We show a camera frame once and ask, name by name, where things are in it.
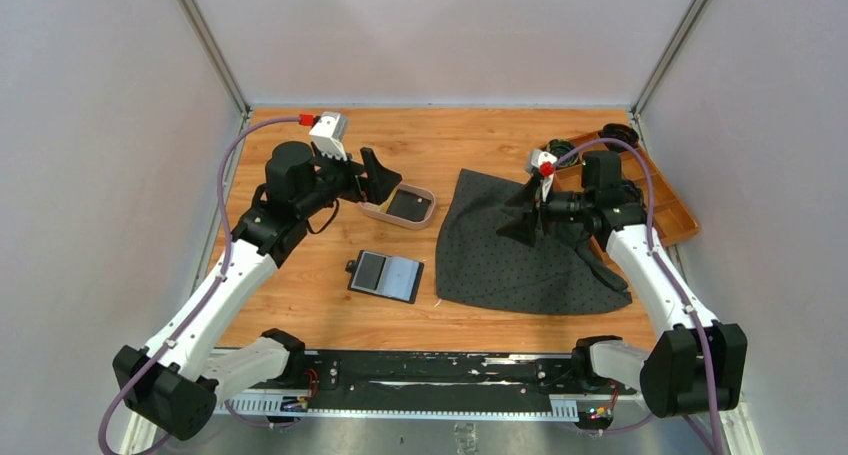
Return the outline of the black leather card holder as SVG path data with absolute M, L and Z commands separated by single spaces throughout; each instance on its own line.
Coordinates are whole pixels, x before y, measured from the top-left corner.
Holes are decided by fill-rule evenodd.
M 355 259 L 349 260 L 345 267 L 345 271 L 350 274 L 350 280 L 347 286 L 347 289 L 349 291 L 395 300 L 406 304 L 415 303 L 425 267 L 423 262 L 400 256 L 390 256 L 381 254 L 387 257 L 387 261 L 385 268 L 382 272 L 377 292 L 363 292 L 350 288 L 350 282 L 353 272 L 352 265 L 353 262 L 357 260 L 359 254 Z

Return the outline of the black credit card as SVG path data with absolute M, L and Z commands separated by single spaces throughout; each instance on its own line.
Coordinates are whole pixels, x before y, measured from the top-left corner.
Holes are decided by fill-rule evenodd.
M 353 262 L 350 288 L 363 292 L 377 292 L 387 257 L 362 251 Z

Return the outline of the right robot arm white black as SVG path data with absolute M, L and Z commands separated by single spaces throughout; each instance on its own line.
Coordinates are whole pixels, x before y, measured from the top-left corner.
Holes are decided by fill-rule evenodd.
M 650 224 L 647 195 L 624 178 L 619 155 L 589 151 L 582 160 L 580 190 L 557 191 L 555 156 L 534 150 L 528 182 L 506 203 L 520 215 L 497 233 L 532 246 L 537 231 L 549 233 L 556 223 L 582 225 L 624 272 L 657 341 L 646 351 L 617 336 L 581 339 L 572 352 L 573 383 L 592 393 L 615 381 L 639 392 L 659 418 L 735 409 L 748 347 L 744 331 L 722 323 L 673 266 Z

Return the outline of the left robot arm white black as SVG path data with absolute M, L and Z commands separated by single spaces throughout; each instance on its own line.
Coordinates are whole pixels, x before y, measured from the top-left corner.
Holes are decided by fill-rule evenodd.
M 211 352 L 246 301 L 309 234 L 314 214 L 341 200 L 382 204 L 400 184 L 401 174 L 384 167 L 372 149 L 360 154 L 360 161 L 328 156 L 297 141 L 273 150 L 265 181 L 215 268 L 144 348 L 124 346 L 115 356 L 127 408 L 186 441 L 244 390 L 268 380 L 293 388 L 304 380 L 305 345 L 280 329 L 228 355 L 214 358 Z

